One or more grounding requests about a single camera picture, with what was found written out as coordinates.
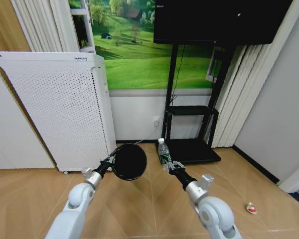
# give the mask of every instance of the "wall outlet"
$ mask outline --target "wall outlet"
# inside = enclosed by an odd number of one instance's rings
[[[160,121],[160,116],[153,117],[154,127],[157,127],[159,125],[159,121]]]

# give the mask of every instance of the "floor tile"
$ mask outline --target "floor tile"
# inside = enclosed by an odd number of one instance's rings
[[[271,230],[299,229],[299,203],[261,174],[232,149],[216,151],[223,158],[219,168],[245,202]]]
[[[271,232],[240,232],[243,239],[276,239]]]
[[[147,153],[157,153],[156,145],[154,143],[146,143],[145,145]]]
[[[272,231],[277,239],[299,239],[299,230]]]
[[[135,181],[107,172],[86,214],[83,239],[207,239],[176,177],[163,171],[154,144],[140,144],[148,166]],[[232,149],[216,149],[218,163],[186,166],[192,177],[214,177],[210,196],[224,200],[246,239],[299,238],[299,203]],[[0,239],[44,238],[80,173],[0,170]],[[245,205],[253,202],[256,216]]]

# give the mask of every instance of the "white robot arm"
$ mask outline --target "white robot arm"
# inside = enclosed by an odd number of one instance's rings
[[[69,193],[63,211],[55,218],[46,239],[79,239],[82,233],[87,208],[95,195],[105,171],[114,165],[114,157],[101,161],[98,169],[82,171],[84,183],[76,185]],[[208,188],[214,178],[208,174],[198,183],[185,172],[185,167],[174,161],[168,163],[169,173],[175,175],[188,193],[192,206],[212,239],[241,239],[234,223],[234,215],[221,199],[207,197]]]
[[[97,186],[104,172],[92,172],[90,168],[82,171],[84,182],[72,188],[63,211],[54,219],[46,239],[79,239],[85,223],[85,214],[93,200]]]
[[[230,207],[221,199],[210,197],[208,188],[214,178],[205,174],[200,182],[185,172],[181,163],[174,161],[167,163],[169,173],[175,175],[188,193],[192,206],[198,214],[202,225],[208,230],[211,239],[242,239],[234,220]]]

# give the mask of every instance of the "curtain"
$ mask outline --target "curtain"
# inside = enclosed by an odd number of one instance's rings
[[[31,51],[79,52],[67,0],[11,0]]]
[[[242,128],[275,60],[299,16],[294,0],[272,44],[238,47],[236,62],[228,70],[220,99],[212,147],[231,147]]]

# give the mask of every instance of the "window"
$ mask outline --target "window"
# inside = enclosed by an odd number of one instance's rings
[[[88,0],[69,0],[71,14],[81,52],[94,52],[92,18]]]
[[[215,82],[217,80],[221,67],[222,52],[224,52],[224,49],[221,47],[214,47],[206,74],[206,80],[211,82]]]

